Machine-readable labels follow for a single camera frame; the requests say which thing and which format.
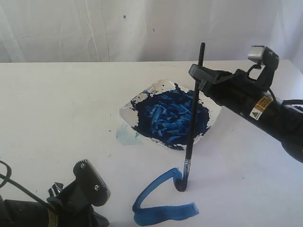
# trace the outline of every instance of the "light blue paint smudge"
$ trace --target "light blue paint smudge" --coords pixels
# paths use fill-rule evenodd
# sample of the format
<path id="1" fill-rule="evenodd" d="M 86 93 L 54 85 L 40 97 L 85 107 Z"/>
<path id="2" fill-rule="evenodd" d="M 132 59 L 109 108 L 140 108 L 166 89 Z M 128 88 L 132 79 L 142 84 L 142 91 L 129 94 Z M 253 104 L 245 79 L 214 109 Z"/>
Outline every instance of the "light blue paint smudge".
<path id="1" fill-rule="evenodd" d="M 140 134 L 138 132 L 135 134 L 130 126 L 123 123 L 116 132 L 116 139 L 122 145 L 137 145 L 142 144 L 142 141 L 137 138 L 139 135 Z"/>

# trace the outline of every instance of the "paintbrush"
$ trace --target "paintbrush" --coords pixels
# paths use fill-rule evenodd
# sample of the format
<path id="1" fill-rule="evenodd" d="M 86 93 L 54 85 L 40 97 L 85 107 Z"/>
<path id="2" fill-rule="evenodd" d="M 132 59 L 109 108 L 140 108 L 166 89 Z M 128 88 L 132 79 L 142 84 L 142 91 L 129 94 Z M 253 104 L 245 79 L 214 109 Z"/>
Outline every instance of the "paintbrush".
<path id="1" fill-rule="evenodd" d="M 201 43 L 200 46 L 200 54 L 199 54 L 199 62 L 198 65 L 203 65 L 204 60 L 204 51 L 205 51 L 205 43 Z M 193 102 L 191 107 L 191 117 L 190 117 L 190 125 L 187 136 L 187 146 L 186 146 L 186 155 L 184 161 L 184 169 L 183 169 L 183 179 L 178 179 L 175 182 L 175 187 L 179 192 L 184 192 L 187 187 L 187 180 L 190 170 L 191 156 L 193 154 L 193 145 L 195 139 L 195 126 L 196 126 L 196 114 L 197 114 L 197 105 L 199 101 L 199 84 L 195 82 L 195 90 L 193 96 Z"/>

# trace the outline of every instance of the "yellow warning sticker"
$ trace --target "yellow warning sticker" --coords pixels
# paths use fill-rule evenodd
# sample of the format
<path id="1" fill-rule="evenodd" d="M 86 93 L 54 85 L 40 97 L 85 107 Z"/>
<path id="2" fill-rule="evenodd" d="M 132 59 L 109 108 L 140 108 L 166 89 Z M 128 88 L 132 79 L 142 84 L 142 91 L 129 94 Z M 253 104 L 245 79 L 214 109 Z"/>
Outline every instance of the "yellow warning sticker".
<path id="1" fill-rule="evenodd" d="M 266 110 L 266 108 L 271 104 L 273 98 L 270 94 L 265 93 L 264 96 L 255 104 L 250 112 L 250 117 L 255 120 L 259 120 L 260 116 Z"/>
<path id="2" fill-rule="evenodd" d="M 58 216 L 48 211 L 48 227 L 58 227 Z"/>

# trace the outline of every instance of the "blue paint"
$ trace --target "blue paint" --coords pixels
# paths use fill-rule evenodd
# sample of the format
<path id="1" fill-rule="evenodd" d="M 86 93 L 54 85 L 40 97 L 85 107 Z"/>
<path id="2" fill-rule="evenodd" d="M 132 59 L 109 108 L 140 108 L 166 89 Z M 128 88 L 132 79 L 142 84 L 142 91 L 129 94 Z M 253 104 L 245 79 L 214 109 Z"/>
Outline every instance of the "blue paint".
<path id="1" fill-rule="evenodd" d="M 123 123 L 117 130 L 116 139 L 122 145 L 142 144 L 142 142 L 137 138 L 137 133 L 134 135 L 134 131 L 126 123 Z"/>
<path id="2" fill-rule="evenodd" d="M 180 221 L 199 214 L 199 210 L 197 209 L 195 203 L 181 206 L 141 208 L 141 203 L 143 200 L 160 184 L 170 178 L 173 178 L 173 182 L 175 184 L 177 180 L 182 179 L 182 173 L 177 168 L 173 168 L 163 173 L 161 176 L 151 182 L 143 190 L 143 192 L 140 193 L 133 205 L 134 220 L 138 225 L 149 226 L 161 223 L 166 220 Z"/>
<path id="3" fill-rule="evenodd" d="M 193 91 L 184 92 L 177 84 L 175 86 L 176 89 L 161 94 L 151 95 L 145 91 L 148 95 L 145 100 L 131 101 L 139 119 L 134 129 L 143 136 L 160 140 L 169 148 L 183 150 L 180 145 L 187 143 Z M 208 121 L 208 109 L 198 104 L 195 137 L 207 132 Z"/>

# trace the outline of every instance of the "screw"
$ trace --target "screw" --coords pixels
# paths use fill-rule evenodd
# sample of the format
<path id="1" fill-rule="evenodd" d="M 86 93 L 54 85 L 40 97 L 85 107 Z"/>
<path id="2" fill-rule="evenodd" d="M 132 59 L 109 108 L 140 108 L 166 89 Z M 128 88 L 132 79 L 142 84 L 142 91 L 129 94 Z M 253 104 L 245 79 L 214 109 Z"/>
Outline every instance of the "screw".
<path id="1" fill-rule="evenodd" d="M 99 185 L 95 185 L 95 191 L 98 191 L 100 189 L 100 186 Z"/>

